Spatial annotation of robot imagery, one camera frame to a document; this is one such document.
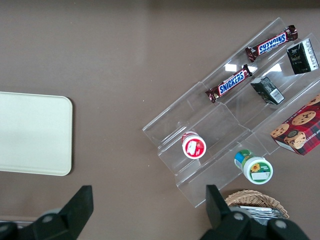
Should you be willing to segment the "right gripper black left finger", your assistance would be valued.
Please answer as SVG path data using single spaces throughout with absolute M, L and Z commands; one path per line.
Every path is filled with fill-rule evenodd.
M 94 211 L 93 189 L 82 186 L 61 209 L 49 210 L 19 228 L 17 221 L 0 223 L 2 240 L 76 240 Z

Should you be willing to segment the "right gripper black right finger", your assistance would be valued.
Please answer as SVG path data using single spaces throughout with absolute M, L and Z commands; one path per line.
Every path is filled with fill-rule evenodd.
M 202 240 L 308 240 L 293 221 L 273 218 L 262 225 L 239 210 L 230 210 L 216 185 L 206 186 L 206 212 L 211 224 Z

